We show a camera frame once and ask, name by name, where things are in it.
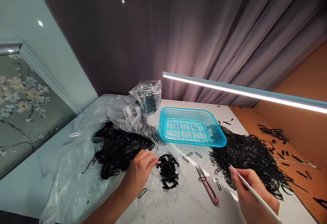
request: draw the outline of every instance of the floral wall panel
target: floral wall panel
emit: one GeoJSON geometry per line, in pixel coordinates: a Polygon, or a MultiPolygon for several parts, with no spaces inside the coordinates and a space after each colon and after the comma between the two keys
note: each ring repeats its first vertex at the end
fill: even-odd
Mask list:
{"type": "Polygon", "coordinates": [[[17,54],[0,55],[0,179],[75,116],[17,54]]]}

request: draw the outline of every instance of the light strip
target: light strip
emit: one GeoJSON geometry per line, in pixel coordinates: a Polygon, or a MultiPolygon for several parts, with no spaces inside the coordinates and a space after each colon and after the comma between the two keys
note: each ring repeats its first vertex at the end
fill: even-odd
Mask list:
{"type": "Polygon", "coordinates": [[[282,99],[277,99],[277,98],[273,98],[273,97],[269,97],[269,96],[263,96],[263,95],[258,95],[258,94],[254,94],[254,93],[250,93],[250,92],[244,92],[244,91],[240,91],[240,90],[225,88],[225,87],[221,87],[218,85],[207,84],[204,82],[198,82],[198,81],[193,81],[193,80],[189,80],[189,79],[178,78],[178,77],[168,75],[166,73],[163,74],[162,76],[164,78],[169,78],[169,79],[174,79],[174,80],[178,80],[178,81],[182,81],[182,82],[186,82],[186,83],[196,84],[196,85],[200,85],[200,86],[204,86],[204,87],[208,87],[208,88],[212,88],[212,89],[216,89],[216,90],[226,91],[226,92],[230,92],[230,93],[234,93],[234,94],[238,94],[238,95],[244,95],[244,96],[249,96],[249,97],[253,97],[253,98],[257,98],[257,99],[261,99],[261,100],[272,101],[272,102],[276,102],[276,103],[280,103],[280,104],[284,104],[284,105],[308,109],[311,111],[327,113],[326,108],[315,107],[315,106],[297,103],[297,102],[293,102],[293,101],[282,100],[282,99]]]}

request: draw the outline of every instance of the led light bar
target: led light bar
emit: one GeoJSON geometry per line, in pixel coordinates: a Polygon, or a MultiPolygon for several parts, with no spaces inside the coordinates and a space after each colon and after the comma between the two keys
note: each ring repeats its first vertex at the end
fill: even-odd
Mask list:
{"type": "Polygon", "coordinates": [[[254,88],[248,88],[233,84],[226,84],[206,79],[200,79],[200,78],[193,78],[188,77],[184,75],[179,74],[172,74],[163,72],[162,76],[164,78],[174,79],[186,83],[196,84],[203,87],[208,87],[216,90],[226,91],[238,95],[244,95],[253,97],[256,99],[266,100],[266,101],[272,101],[284,105],[289,105],[293,107],[308,109],[311,111],[321,112],[321,113],[327,113],[327,102],[319,101],[319,100],[312,100],[308,98],[298,97],[298,96],[292,96],[292,95],[286,95],[281,93],[275,93],[271,91],[264,91],[254,88]]]}

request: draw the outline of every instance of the brown cardboard surface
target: brown cardboard surface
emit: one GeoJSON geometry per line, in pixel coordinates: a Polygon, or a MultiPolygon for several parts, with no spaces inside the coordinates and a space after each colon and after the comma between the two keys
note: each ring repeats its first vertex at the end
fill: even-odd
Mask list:
{"type": "Polygon", "coordinates": [[[320,224],[327,223],[327,209],[313,199],[315,197],[327,201],[327,180],[324,175],[318,169],[307,164],[288,162],[279,159],[276,159],[276,162],[279,163],[277,164],[278,167],[294,180],[294,183],[308,191],[307,193],[296,185],[290,183],[291,188],[295,191],[296,195],[316,220],[320,224]],[[307,177],[308,175],[306,171],[309,172],[312,180],[310,180],[309,177],[305,178],[296,171],[301,172],[307,177]]]}
{"type": "MultiPolygon", "coordinates": [[[[291,160],[291,161],[297,161],[292,157],[292,155],[296,156],[298,159],[305,163],[309,163],[307,159],[305,159],[289,142],[286,144],[283,144],[283,141],[268,135],[263,134],[260,130],[260,127],[258,124],[262,124],[266,126],[268,129],[282,129],[282,128],[273,128],[267,121],[260,116],[253,108],[240,108],[236,106],[230,106],[234,114],[237,116],[238,120],[243,124],[243,126],[246,128],[246,130],[252,134],[257,136],[261,140],[269,141],[276,140],[277,143],[273,144],[275,150],[273,151],[272,156],[275,158],[282,159],[281,156],[284,159],[291,160]]],[[[272,145],[270,143],[265,143],[268,148],[272,148],[272,145]]]]}
{"type": "Polygon", "coordinates": [[[303,189],[297,187],[296,185],[290,183],[291,188],[300,198],[304,206],[315,217],[315,219],[320,224],[326,224],[327,209],[325,209],[313,199],[315,197],[317,199],[323,199],[327,201],[327,179],[325,178],[325,176],[313,166],[299,163],[296,159],[294,159],[291,155],[298,157],[305,163],[309,163],[309,161],[304,158],[289,142],[287,142],[286,144],[282,144],[282,141],[270,135],[263,134],[257,124],[265,125],[268,129],[277,128],[273,128],[270,124],[268,124],[267,121],[262,116],[260,116],[253,108],[240,108],[235,106],[231,106],[230,108],[250,134],[257,136],[261,140],[271,142],[275,139],[277,141],[277,143],[273,144],[274,148],[276,149],[274,150],[274,154],[272,154],[272,156],[278,158],[275,159],[278,163],[278,167],[282,171],[284,171],[286,175],[291,177],[294,180],[294,183],[308,191],[306,192],[303,189]],[[290,161],[282,160],[281,157],[277,154],[277,152],[282,154],[282,150],[289,152],[290,156],[284,155],[283,157],[286,160],[290,161]],[[310,180],[308,176],[308,179],[303,177],[297,171],[301,172],[306,176],[306,171],[308,171],[312,177],[312,180],[310,180]]]}
{"type": "MultiPolygon", "coordinates": [[[[315,49],[273,92],[327,101],[327,41],[315,49]]],[[[261,100],[254,110],[327,176],[327,114],[261,100]]]]}

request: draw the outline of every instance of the pink scissors handle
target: pink scissors handle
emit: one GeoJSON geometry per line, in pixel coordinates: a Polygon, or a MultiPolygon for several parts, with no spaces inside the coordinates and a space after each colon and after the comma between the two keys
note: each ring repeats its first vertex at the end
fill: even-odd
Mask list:
{"type": "Polygon", "coordinates": [[[207,192],[209,193],[209,196],[210,196],[212,202],[213,202],[214,204],[218,204],[218,203],[219,203],[219,199],[217,198],[217,196],[216,196],[214,190],[212,189],[212,186],[211,186],[211,184],[209,183],[208,178],[207,178],[206,176],[204,176],[204,178],[205,178],[205,180],[202,181],[202,182],[203,182],[203,184],[204,184],[204,186],[205,186],[207,192]]]}

